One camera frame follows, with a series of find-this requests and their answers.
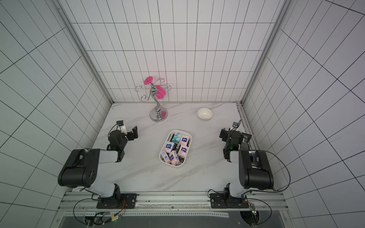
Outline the teal cartoon tissue pack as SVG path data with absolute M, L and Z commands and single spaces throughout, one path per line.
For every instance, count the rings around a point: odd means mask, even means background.
M 172 142 L 174 143 L 180 143 L 182 134 L 181 133 L 175 133 L 173 138 L 172 138 Z

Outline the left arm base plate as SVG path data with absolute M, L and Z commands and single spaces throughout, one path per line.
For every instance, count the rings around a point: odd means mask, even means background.
M 101 198 L 96 208 L 97 209 L 108 209 L 108 210 L 121 210 L 134 209 L 136 205 L 137 194 L 135 193 L 123 193 L 120 195 L 114 195 L 109 198 Z

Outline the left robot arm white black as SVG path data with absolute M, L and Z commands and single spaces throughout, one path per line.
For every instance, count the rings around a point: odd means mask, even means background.
M 128 141 L 138 138 L 138 128 L 131 132 L 123 130 L 118 121 L 116 130 L 108 133 L 107 149 L 75 149 L 69 155 L 58 176 L 58 184 L 69 188 L 80 187 L 98 196 L 97 209 L 133 209 L 136 205 L 135 193 L 121 193 L 116 183 L 111 183 L 98 173 L 102 164 L 120 163 L 125 155 Z

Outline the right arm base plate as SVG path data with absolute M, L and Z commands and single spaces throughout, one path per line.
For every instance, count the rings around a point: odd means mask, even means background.
M 242 198 L 228 196 L 225 197 L 221 193 L 209 194 L 212 209 L 248 209 L 248 202 Z

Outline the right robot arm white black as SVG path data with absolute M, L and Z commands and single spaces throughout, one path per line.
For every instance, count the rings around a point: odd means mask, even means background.
M 225 142 L 222 150 L 224 159 L 238 164 L 238 182 L 228 183 L 223 190 L 223 199 L 227 205 L 243 203 L 244 194 L 253 190 L 274 189 L 274 177 L 267 154 L 250 148 L 252 135 L 234 128 L 223 128 L 219 137 Z

